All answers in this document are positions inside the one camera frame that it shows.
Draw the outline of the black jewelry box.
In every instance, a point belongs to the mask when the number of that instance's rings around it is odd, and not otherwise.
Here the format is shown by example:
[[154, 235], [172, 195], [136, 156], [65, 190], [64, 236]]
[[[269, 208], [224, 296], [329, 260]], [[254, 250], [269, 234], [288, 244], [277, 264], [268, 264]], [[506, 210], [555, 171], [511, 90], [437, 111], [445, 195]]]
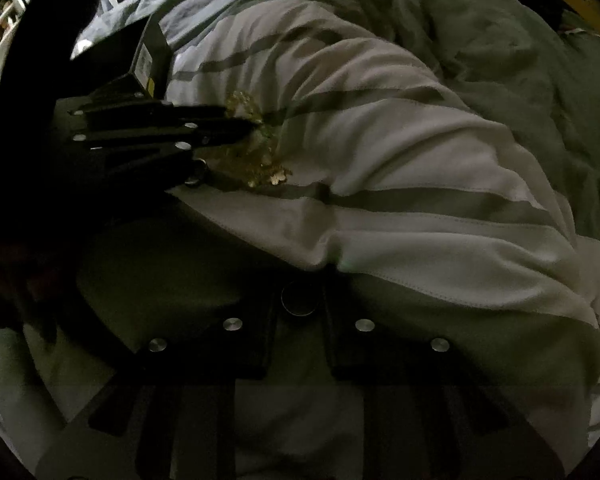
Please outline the black jewelry box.
[[152, 16], [141, 18], [94, 42], [70, 62], [65, 96], [161, 100], [166, 95], [172, 58], [159, 23]]

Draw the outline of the grey white striped duvet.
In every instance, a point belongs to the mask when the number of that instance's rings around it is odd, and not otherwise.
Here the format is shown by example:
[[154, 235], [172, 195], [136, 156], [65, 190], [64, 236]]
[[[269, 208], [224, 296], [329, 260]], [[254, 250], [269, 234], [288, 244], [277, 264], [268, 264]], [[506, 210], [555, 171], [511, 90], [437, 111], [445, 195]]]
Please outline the grey white striped duvet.
[[[166, 101], [259, 126], [173, 188], [92, 180], [38, 116], [145, 16]], [[477, 479], [600, 479], [600, 39], [517, 0], [31, 0], [0, 73], [0, 479], [140, 479], [140, 334], [228, 304], [282, 321], [234, 479], [351, 479], [360, 411], [281, 296], [471, 364]]]

